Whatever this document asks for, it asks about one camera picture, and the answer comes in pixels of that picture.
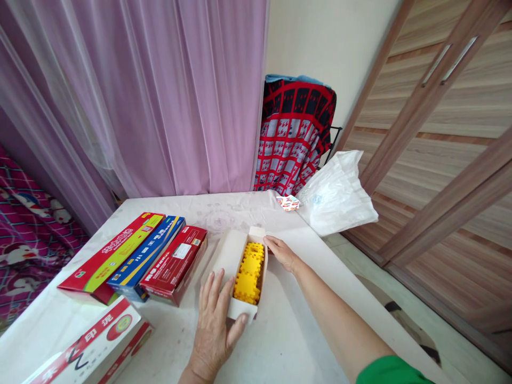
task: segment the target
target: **white box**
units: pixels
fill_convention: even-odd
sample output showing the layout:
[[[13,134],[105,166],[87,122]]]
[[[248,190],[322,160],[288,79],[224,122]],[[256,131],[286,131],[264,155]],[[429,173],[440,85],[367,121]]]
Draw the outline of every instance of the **white box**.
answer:
[[[125,297],[118,298],[64,352],[23,384],[111,384],[153,331]]]
[[[260,302],[258,305],[252,305],[244,301],[237,300],[233,297],[233,291],[230,292],[231,300],[229,302],[228,317],[237,319],[242,313],[247,313],[249,318],[247,323],[252,323],[258,312],[258,306],[261,304],[261,297],[263,294],[263,285],[265,284],[265,275],[267,273],[267,262],[268,262],[268,249],[266,244],[263,242],[265,237],[265,230],[259,227],[249,228],[249,233],[244,233],[235,229],[226,229],[223,236],[219,240],[219,244],[212,256],[213,268],[210,270],[217,273],[221,268],[224,268],[224,279],[222,280],[222,286],[231,278],[235,277],[240,268],[244,256],[244,250],[247,243],[260,243],[263,244],[265,249],[265,260],[263,261],[263,269],[261,274],[261,292]],[[202,278],[202,282],[206,281],[208,270]]]

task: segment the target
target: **left hand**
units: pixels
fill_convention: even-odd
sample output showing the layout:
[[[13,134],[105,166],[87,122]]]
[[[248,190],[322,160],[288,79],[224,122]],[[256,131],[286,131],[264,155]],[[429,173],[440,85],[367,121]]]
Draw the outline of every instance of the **left hand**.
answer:
[[[235,278],[229,279],[219,294],[223,277],[224,269],[216,276],[213,271],[210,272],[199,293],[199,320],[188,368],[205,382],[215,380],[247,323],[247,314],[241,314],[231,329],[227,330],[226,316]]]

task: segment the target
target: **blue cloth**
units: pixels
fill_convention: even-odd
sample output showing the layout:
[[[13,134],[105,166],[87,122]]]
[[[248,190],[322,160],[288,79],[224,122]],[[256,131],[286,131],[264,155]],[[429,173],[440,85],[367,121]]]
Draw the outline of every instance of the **blue cloth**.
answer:
[[[300,75],[297,77],[293,76],[285,76],[285,75],[276,75],[276,74],[270,74],[265,76],[265,81],[267,83],[273,83],[279,80],[286,80],[286,81],[302,81],[305,83],[311,83],[311,84],[317,84],[317,85],[323,85],[324,87],[327,87],[331,89],[330,85],[324,84],[321,81],[314,79],[312,77],[306,76],[306,75]]]

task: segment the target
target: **white plastic bag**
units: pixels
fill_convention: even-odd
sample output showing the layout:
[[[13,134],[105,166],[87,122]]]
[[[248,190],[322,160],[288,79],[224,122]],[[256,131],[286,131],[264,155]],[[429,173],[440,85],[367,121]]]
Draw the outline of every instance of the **white plastic bag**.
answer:
[[[378,221],[379,215],[358,178],[357,163],[362,155],[358,150],[336,152],[297,194],[297,213],[318,235]]]

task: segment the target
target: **red and black garment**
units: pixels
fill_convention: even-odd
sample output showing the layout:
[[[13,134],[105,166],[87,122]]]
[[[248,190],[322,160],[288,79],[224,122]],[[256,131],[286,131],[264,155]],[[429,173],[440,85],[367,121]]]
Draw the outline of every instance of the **red and black garment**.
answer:
[[[336,93],[323,85],[265,83],[254,190],[295,195],[331,148]]]

